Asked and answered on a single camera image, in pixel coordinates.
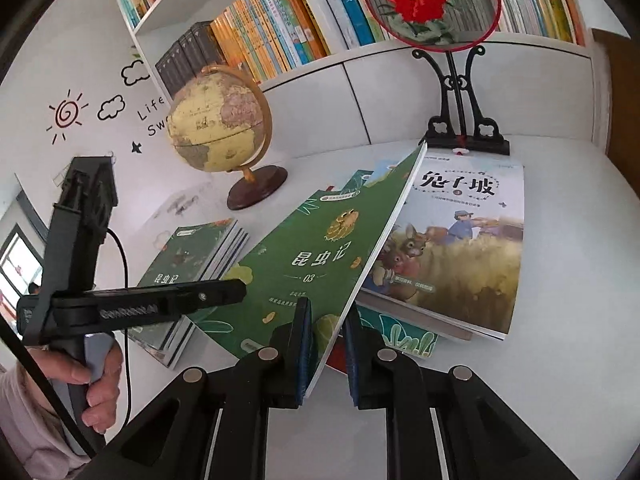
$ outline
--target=sun drawing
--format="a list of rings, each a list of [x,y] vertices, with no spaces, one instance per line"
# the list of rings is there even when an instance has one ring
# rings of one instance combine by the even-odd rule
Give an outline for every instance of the sun drawing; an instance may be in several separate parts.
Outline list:
[[[64,132],[65,128],[68,128],[72,124],[78,124],[79,126],[82,126],[82,123],[78,121],[78,115],[80,113],[80,110],[82,110],[82,108],[87,108],[89,105],[89,103],[85,103],[82,106],[80,106],[80,99],[82,98],[82,92],[80,92],[78,97],[76,97],[74,100],[69,99],[70,96],[71,96],[71,89],[69,89],[66,92],[66,98],[62,99],[62,101],[60,101],[57,107],[49,105],[50,110],[53,110],[56,113],[55,125],[58,128],[60,128],[60,130],[62,130],[60,134],[62,135],[63,140],[66,140],[66,135]],[[50,131],[52,129],[53,129],[53,124],[49,128],[47,128],[47,131]],[[58,133],[55,133],[53,135],[53,140],[51,141],[51,143],[55,144],[57,138],[58,138]]]

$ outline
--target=globe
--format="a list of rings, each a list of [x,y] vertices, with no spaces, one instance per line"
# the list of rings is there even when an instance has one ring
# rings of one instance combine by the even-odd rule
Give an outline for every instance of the globe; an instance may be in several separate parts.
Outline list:
[[[175,151],[201,171],[242,171],[229,191],[229,209],[249,207],[286,180],[279,166],[252,171],[271,142],[271,111],[258,85],[239,70],[210,65],[178,92],[167,117]]]

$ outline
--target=black decorative stand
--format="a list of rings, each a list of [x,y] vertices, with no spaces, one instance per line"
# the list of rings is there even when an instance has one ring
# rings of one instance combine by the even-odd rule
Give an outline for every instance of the black decorative stand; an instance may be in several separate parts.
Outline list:
[[[424,50],[416,48],[412,51],[415,59],[426,59],[434,69],[440,81],[440,114],[429,119],[427,131],[422,140],[426,140],[428,145],[434,148],[466,148],[477,152],[500,153],[509,155],[509,141],[500,134],[500,128],[492,118],[484,117],[478,106],[478,100],[471,84],[471,65],[475,56],[484,56],[486,49],[482,45],[476,45],[469,50],[466,56],[464,75],[458,74],[456,62],[453,54],[446,52],[447,63],[449,64],[449,75],[444,75],[433,57]],[[458,119],[460,120],[460,134],[456,135],[451,124],[449,112],[449,92],[453,92],[456,99]],[[466,134],[465,109],[462,102],[462,92],[466,92],[471,103],[471,110],[474,115],[474,134],[469,137]],[[489,130],[487,133],[481,132],[481,126]]]

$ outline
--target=red circular frame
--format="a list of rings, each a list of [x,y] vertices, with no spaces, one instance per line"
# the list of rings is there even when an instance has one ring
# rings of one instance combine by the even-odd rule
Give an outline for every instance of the red circular frame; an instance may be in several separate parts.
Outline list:
[[[484,40],[486,40],[495,30],[495,28],[498,26],[498,22],[500,21],[500,16],[502,15],[502,0],[498,0],[498,7],[497,7],[497,12],[495,13],[495,19],[494,22],[492,24],[491,27],[489,27],[489,29],[487,30],[487,32],[484,34],[484,36],[481,36],[478,40],[475,40],[471,43],[467,43],[463,46],[457,46],[455,48],[434,48],[433,45],[428,45],[425,46],[423,44],[420,43],[414,43],[413,41],[408,40],[407,38],[402,38],[401,36],[399,36],[396,32],[392,32],[391,30],[389,30],[388,28],[386,28],[386,25],[383,24],[379,19],[378,19],[378,11],[374,10],[374,7],[371,5],[371,2],[369,0],[364,0],[365,3],[367,4],[367,7],[369,7],[369,12],[371,13],[371,15],[373,16],[373,19],[376,20],[378,22],[378,24],[380,25],[380,27],[382,27],[384,30],[386,30],[390,35],[392,35],[394,38],[396,38],[396,40],[402,41],[403,43],[406,43],[408,45],[414,46],[416,48],[421,48],[423,50],[428,50],[430,52],[458,52],[460,50],[466,50],[468,48],[473,48],[475,47],[477,44],[482,43]]]

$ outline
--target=window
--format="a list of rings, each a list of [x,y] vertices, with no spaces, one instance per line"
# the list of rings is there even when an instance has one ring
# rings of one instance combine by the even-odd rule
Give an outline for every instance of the window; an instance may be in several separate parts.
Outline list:
[[[29,284],[42,280],[42,258],[16,225],[0,250],[0,314],[15,323],[15,307]]]

